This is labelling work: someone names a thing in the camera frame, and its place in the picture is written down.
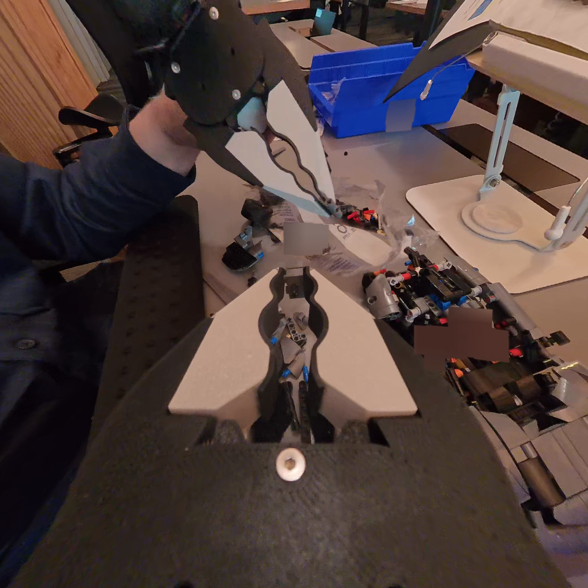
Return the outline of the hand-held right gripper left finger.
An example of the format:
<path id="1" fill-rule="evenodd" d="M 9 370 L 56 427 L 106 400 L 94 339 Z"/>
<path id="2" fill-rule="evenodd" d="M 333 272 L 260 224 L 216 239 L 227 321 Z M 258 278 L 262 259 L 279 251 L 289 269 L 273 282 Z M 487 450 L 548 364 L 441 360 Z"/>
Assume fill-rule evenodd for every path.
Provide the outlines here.
<path id="1" fill-rule="evenodd" d="M 215 314 L 168 404 L 171 414 L 232 420 L 250 430 L 261 415 L 258 389 L 270 359 L 259 320 L 280 275 L 271 270 Z"/>

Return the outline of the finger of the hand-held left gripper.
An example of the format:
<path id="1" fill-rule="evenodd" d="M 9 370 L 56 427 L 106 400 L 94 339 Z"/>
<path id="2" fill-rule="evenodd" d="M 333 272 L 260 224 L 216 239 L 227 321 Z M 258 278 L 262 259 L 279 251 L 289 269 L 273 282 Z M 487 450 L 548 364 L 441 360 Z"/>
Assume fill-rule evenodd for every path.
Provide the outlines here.
<path id="1" fill-rule="evenodd" d="M 335 202 L 334 185 L 316 120 L 309 119 L 285 80 L 269 91 L 266 118 L 272 132 L 294 149 L 297 168 L 309 175 L 321 202 Z"/>
<path id="2" fill-rule="evenodd" d="M 259 132 L 255 130 L 236 132 L 225 148 L 261 182 L 267 192 L 315 215 L 330 216 L 330 213 L 313 195 L 298 186 L 291 172 L 283 170 L 276 164 L 269 145 Z"/>

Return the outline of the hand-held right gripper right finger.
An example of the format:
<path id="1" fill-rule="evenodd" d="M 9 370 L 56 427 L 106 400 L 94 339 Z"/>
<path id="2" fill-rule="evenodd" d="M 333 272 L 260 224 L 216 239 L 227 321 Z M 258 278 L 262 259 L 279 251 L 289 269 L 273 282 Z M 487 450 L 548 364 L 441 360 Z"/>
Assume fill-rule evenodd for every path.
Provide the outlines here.
<path id="1" fill-rule="evenodd" d="M 416 402 L 371 314 L 317 271 L 305 268 L 311 351 L 311 413 L 335 430 L 349 422 L 412 417 Z"/>

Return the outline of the blue lego pin grey connector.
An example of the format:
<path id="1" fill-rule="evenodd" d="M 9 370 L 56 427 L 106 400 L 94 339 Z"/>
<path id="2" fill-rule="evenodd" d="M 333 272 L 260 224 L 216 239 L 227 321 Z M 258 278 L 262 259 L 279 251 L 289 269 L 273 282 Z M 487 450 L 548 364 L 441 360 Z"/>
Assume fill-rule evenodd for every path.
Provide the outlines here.
<path id="1" fill-rule="evenodd" d="M 306 358 L 303 353 L 298 354 L 291 362 L 288 364 L 281 376 L 280 381 L 286 381 L 287 379 L 292 380 L 299 380 L 302 376 L 303 369 L 305 367 Z"/>

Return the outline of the plastic bag of lego parts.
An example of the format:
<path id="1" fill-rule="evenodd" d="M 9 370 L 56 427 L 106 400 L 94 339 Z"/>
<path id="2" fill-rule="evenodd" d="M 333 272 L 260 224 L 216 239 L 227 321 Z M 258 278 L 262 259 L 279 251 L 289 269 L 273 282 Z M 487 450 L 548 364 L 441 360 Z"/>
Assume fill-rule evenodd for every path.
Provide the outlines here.
<path id="1" fill-rule="evenodd" d="M 277 196 L 265 198 L 272 208 L 270 227 L 285 241 L 286 256 L 334 275 L 399 271 L 408 261 L 407 247 L 424 252 L 439 239 L 414 213 L 395 205 L 379 180 L 335 178 L 334 193 L 344 213 L 340 219 L 318 217 Z"/>

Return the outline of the lego car chassis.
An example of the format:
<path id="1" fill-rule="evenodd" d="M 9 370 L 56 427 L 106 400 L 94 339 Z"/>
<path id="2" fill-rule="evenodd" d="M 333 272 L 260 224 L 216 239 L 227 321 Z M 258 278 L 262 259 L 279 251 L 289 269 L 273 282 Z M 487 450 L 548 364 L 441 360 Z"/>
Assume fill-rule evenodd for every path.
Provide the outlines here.
<path id="1" fill-rule="evenodd" d="M 515 493 L 546 524 L 587 526 L 587 367 L 565 362 L 500 283 L 457 256 L 432 262 L 411 247 L 406 268 L 362 277 L 366 305 L 411 345 L 418 327 L 449 327 L 455 309 L 490 311 L 507 334 L 505 362 L 471 354 L 445 359 L 446 380 L 494 445 Z"/>

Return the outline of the person's left forearm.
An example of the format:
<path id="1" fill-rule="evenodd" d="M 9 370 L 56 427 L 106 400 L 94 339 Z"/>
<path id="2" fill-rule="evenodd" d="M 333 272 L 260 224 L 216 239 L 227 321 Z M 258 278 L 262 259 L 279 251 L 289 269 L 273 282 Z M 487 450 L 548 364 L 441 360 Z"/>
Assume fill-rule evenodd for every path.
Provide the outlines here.
<path id="1" fill-rule="evenodd" d="M 1 155 L 1 282 L 33 261 L 116 254 L 194 181 L 196 155 L 184 172 L 157 162 L 132 137 L 133 117 L 126 112 L 115 136 L 90 142 L 61 170 Z"/>

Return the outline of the grey lego assembly black plate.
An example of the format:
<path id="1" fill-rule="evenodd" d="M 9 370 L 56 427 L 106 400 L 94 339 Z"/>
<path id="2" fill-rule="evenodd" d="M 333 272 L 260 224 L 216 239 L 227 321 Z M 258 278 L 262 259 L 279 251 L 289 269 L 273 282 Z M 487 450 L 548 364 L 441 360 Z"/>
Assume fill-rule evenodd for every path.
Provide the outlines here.
<path id="1" fill-rule="evenodd" d="M 222 263 L 233 272 L 243 272 L 253 268 L 264 256 L 261 242 L 254 243 L 253 227 L 249 224 L 226 247 Z"/>

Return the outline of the person's left hand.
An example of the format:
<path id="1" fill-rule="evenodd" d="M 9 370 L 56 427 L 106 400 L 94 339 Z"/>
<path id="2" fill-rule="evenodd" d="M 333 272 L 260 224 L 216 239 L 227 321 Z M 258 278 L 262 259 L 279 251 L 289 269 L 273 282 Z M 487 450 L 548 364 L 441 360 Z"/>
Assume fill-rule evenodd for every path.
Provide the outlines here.
<path id="1" fill-rule="evenodd" d="M 164 91 L 154 96 L 129 122 L 135 143 L 155 162 L 187 176 L 200 153 L 196 138 L 185 128 L 187 115 Z"/>

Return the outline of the blue plastic bin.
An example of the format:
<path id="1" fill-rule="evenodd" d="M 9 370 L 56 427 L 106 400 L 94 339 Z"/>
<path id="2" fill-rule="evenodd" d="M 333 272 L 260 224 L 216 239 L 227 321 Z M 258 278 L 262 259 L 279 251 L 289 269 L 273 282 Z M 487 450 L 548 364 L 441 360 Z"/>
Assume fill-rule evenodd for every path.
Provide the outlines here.
<path id="1" fill-rule="evenodd" d="M 314 56 L 309 92 L 334 136 L 448 122 L 474 76 L 465 58 L 437 66 L 386 100 L 419 51 L 400 43 Z"/>

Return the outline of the black mesh office chair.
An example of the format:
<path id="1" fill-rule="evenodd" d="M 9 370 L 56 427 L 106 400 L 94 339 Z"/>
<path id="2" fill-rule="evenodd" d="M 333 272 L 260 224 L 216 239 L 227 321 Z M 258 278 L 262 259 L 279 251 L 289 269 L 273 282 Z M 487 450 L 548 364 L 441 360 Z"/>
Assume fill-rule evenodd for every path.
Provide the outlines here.
<path id="1" fill-rule="evenodd" d="M 67 1 L 109 61 L 128 105 L 142 108 L 155 91 L 151 71 L 130 24 L 123 17 L 125 1 Z"/>

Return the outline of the person's dark blue jacket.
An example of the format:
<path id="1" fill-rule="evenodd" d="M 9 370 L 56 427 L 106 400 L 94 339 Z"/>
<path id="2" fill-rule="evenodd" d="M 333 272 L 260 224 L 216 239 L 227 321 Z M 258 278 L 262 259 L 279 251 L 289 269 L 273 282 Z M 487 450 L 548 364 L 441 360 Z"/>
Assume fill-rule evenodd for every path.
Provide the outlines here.
<path id="1" fill-rule="evenodd" d="M 1 276 L 1 587 L 61 507 L 86 444 L 123 263 Z"/>

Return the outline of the white book stand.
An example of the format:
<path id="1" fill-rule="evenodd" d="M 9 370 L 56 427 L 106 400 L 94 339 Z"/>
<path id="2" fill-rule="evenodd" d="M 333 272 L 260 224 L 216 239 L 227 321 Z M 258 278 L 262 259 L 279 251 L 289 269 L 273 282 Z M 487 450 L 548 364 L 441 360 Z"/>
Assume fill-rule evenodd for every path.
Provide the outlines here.
<path id="1" fill-rule="evenodd" d="M 587 115 L 587 59 L 496 33 L 481 52 L 489 75 L 503 82 L 486 172 L 414 187 L 406 200 L 446 244 L 509 293 L 587 276 L 587 180 L 555 215 L 502 179 L 520 90 L 560 98 L 560 110 Z"/>

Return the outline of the wooden post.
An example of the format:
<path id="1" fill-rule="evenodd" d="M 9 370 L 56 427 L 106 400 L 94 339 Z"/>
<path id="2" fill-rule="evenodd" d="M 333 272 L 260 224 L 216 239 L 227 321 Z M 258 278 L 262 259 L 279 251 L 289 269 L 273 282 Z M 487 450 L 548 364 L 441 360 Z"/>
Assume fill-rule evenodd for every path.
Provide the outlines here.
<path id="1" fill-rule="evenodd" d="M 1 145 L 13 157 L 59 168 L 53 150 L 81 136 L 58 120 L 96 88 L 47 1 L 1 1 Z"/>

